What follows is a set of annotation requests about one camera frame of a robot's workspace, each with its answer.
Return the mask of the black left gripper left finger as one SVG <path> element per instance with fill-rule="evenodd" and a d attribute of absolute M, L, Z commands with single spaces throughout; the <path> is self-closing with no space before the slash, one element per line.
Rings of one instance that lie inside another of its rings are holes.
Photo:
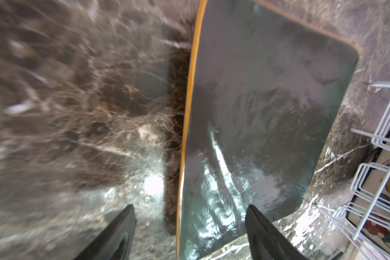
<path fill-rule="evenodd" d="M 127 260 L 136 229 L 133 205 L 126 206 L 75 260 Z"/>

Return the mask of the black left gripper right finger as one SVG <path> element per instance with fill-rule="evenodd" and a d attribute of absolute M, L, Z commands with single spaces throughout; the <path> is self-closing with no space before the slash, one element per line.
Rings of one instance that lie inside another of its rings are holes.
<path fill-rule="evenodd" d="M 247 208 L 245 227 L 253 260 L 306 259 L 254 205 Z"/>

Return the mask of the floral square plate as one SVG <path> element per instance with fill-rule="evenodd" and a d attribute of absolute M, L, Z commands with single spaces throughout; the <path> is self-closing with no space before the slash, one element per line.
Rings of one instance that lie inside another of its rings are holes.
<path fill-rule="evenodd" d="M 341 214 L 350 240 L 374 249 L 371 260 L 390 259 L 390 129 L 385 137 L 358 166 Z"/>

